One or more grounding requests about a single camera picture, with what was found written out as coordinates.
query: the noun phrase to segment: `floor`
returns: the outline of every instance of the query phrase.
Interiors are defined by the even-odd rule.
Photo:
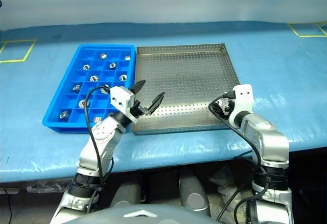
[[[293,213],[295,223],[325,223],[327,148],[295,152],[291,154],[289,182],[293,191]],[[200,179],[211,204],[212,217],[216,217],[223,205],[222,197],[217,194],[217,186],[209,178],[222,166],[228,165],[240,185],[249,175],[250,169],[241,161],[221,161],[189,166]],[[178,193],[179,168],[146,170],[143,176],[145,203],[179,205]],[[116,173],[109,178],[101,200],[101,207],[108,207],[113,195],[120,185],[132,173]],[[27,193],[11,194],[11,224],[49,223],[61,200],[62,193]],[[0,195],[0,223],[8,223],[9,208],[6,195]],[[233,223],[232,218],[225,223]]]

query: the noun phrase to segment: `stainless steel tray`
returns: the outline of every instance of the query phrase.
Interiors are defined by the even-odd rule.
[[[208,104],[240,83],[225,44],[138,47],[140,80],[146,80],[136,96],[142,105],[166,94],[154,114],[133,126],[138,135],[222,128]]]

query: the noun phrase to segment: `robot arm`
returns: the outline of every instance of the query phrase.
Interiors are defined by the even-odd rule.
[[[276,126],[252,113],[253,93],[251,85],[235,86],[215,103],[221,118],[248,138],[259,152],[264,174],[255,175],[252,182],[254,194],[261,192],[268,176],[269,187],[260,199],[247,203],[246,223],[293,223],[292,192],[288,188],[286,169],[289,166],[289,142]],[[252,150],[255,162],[258,158]]]
[[[136,122],[138,117],[143,114],[151,115],[164,98],[165,93],[163,92],[152,101],[149,109],[141,107],[134,95],[141,90],[144,84],[145,81],[140,81],[130,90],[123,86],[111,88],[110,103],[118,109],[118,112],[110,114],[92,128],[92,134],[100,155],[103,176],[106,175],[109,165],[112,163],[113,151],[122,134],[125,133],[126,126]],[[101,187],[98,158],[90,137],[80,154],[73,183],[69,190],[63,194],[50,223],[65,223],[88,213],[92,204],[98,201]]]

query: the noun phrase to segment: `metal nut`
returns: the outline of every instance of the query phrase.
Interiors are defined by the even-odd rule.
[[[81,85],[75,85],[73,87],[73,92],[78,93],[78,92],[80,92],[80,89],[81,89]]]
[[[104,85],[104,87],[106,87],[106,88],[109,88],[110,89],[110,86],[109,85],[107,85],[107,84],[105,84]],[[102,93],[102,94],[109,94],[104,88],[101,88],[100,89],[100,92]]]
[[[117,64],[115,64],[115,63],[111,63],[111,64],[109,65],[109,68],[113,69],[113,68],[115,68],[116,66],[117,66]]]
[[[125,82],[127,80],[127,75],[126,74],[120,75],[119,80]]]
[[[67,111],[63,111],[60,115],[59,115],[59,119],[62,120],[68,120],[69,119],[69,113]]]
[[[93,75],[93,76],[90,77],[90,81],[96,82],[98,80],[99,80],[99,76],[97,76],[97,75]]]
[[[101,53],[101,54],[100,54],[100,58],[103,59],[103,60],[106,59],[106,58],[107,58],[107,54],[105,54],[105,53]]]
[[[78,107],[79,107],[79,108],[84,108],[84,106],[85,106],[85,99],[80,100],[80,101],[78,102]]]
[[[101,122],[102,121],[102,117],[94,117],[94,119],[93,119],[93,122],[94,123],[98,123],[98,122]]]
[[[83,66],[83,69],[84,69],[84,70],[89,70],[89,69],[90,69],[90,64],[85,64],[85,65]]]

